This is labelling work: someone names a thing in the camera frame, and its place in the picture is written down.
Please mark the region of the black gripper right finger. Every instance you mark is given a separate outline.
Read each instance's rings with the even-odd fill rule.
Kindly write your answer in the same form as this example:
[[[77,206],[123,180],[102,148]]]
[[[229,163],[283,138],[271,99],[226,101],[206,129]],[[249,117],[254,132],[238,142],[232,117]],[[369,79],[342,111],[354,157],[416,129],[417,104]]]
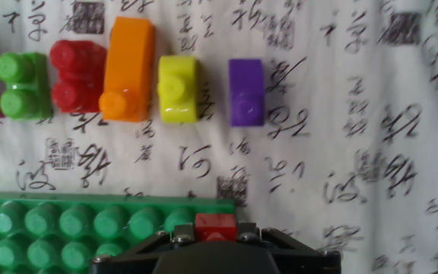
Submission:
[[[340,266],[338,251],[318,251],[276,228],[259,229],[254,222],[237,224],[236,241],[266,249],[278,266]]]

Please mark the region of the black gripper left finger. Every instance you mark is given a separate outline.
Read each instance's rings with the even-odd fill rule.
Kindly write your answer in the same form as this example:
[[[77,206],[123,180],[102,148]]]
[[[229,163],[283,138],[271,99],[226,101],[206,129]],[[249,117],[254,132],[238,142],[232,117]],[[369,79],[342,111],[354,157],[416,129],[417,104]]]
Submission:
[[[177,225],[172,232],[158,231],[129,250],[112,256],[97,255],[92,266],[151,266],[166,252],[195,243],[195,225]]]

